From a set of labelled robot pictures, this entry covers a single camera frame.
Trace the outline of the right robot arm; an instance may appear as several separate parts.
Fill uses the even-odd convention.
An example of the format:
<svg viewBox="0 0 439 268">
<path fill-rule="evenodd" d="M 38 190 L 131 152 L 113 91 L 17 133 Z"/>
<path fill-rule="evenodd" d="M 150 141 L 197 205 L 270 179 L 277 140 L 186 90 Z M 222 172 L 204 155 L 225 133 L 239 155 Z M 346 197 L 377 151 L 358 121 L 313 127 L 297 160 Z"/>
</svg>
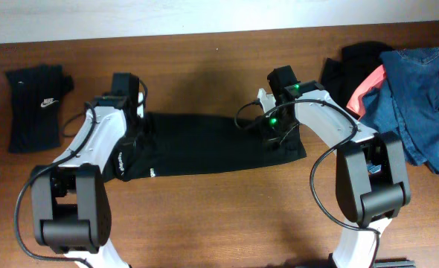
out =
<svg viewBox="0 0 439 268">
<path fill-rule="evenodd" d="M 341 108 L 318 82 L 300 82 L 291 66 L 274 69 L 267 80 L 271 93 L 260 89 L 261 120 L 285 133 L 292 124 L 310 128 L 327 146 L 310 171 L 310 190 L 319 209 L 341 226 L 329 267 L 415 267 L 406 258 L 377 260 L 380 238 L 402 207 L 411 201 L 403 145 L 393 132 L 379 133 Z M 315 173 L 329 156 L 336 157 L 335 195 L 343 220 L 322 204 Z"/>
</svg>

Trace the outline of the black t-shirt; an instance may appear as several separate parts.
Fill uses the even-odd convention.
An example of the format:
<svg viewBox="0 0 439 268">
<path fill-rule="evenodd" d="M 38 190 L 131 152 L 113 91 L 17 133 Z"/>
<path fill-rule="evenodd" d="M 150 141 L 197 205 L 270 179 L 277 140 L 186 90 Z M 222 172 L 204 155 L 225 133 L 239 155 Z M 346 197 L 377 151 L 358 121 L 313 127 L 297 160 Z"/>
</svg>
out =
<svg viewBox="0 0 439 268">
<path fill-rule="evenodd" d="M 104 181 L 248 170 L 307 155 L 297 130 L 267 141 L 263 130 L 242 131 L 232 118 L 218 115 L 148 112 L 142 123 L 142 130 L 115 145 Z"/>
</svg>

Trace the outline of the blue denim jeans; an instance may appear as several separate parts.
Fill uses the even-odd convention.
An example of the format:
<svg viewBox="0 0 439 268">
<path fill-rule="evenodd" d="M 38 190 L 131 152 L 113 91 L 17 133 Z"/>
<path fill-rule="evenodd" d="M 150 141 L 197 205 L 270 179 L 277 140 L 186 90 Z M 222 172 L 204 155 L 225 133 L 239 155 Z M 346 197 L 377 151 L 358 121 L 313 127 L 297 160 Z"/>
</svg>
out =
<svg viewBox="0 0 439 268">
<path fill-rule="evenodd" d="M 439 175 L 439 47 L 380 54 L 386 79 L 363 97 L 361 122 L 394 132 L 406 160 Z"/>
</svg>

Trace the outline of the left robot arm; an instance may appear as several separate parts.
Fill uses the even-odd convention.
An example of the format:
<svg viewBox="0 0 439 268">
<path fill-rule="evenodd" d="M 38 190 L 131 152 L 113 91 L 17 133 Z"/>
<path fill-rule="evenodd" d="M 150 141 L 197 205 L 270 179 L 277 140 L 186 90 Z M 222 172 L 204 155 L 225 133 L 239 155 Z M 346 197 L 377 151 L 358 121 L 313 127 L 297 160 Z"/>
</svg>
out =
<svg viewBox="0 0 439 268">
<path fill-rule="evenodd" d="M 30 191 L 33 235 L 52 261 L 79 267 L 127 267 L 109 236 L 112 214 L 104 182 L 123 179 L 127 159 L 147 134 L 148 89 L 131 73 L 115 73 L 110 92 L 86 103 L 85 121 L 51 164 L 37 166 Z"/>
</svg>

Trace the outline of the black Nike sock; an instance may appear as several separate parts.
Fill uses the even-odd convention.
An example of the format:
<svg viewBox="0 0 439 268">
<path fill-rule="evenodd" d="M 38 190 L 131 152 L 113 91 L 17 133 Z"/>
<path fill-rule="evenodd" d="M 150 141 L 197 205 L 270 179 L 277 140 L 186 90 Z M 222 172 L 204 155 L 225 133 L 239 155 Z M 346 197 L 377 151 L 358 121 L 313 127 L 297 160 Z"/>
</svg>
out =
<svg viewBox="0 0 439 268">
<path fill-rule="evenodd" d="M 10 153 L 35 153 L 60 146 L 59 110 L 74 89 L 61 65 L 6 71 L 11 90 Z"/>
</svg>

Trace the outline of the pink paper tag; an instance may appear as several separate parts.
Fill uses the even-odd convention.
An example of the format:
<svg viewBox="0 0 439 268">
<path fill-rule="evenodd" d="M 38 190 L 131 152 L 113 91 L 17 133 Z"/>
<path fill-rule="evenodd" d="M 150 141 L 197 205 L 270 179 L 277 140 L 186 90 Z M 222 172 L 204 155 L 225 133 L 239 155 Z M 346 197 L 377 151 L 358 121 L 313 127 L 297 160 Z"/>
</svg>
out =
<svg viewBox="0 0 439 268">
<path fill-rule="evenodd" d="M 363 97 L 373 89 L 380 89 L 386 79 L 384 65 L 378 66 L 371 72 L 355 89 L 351 95 L 346 108 L 353 114 L 363 117 L 366 113 Z"/>
</svg>

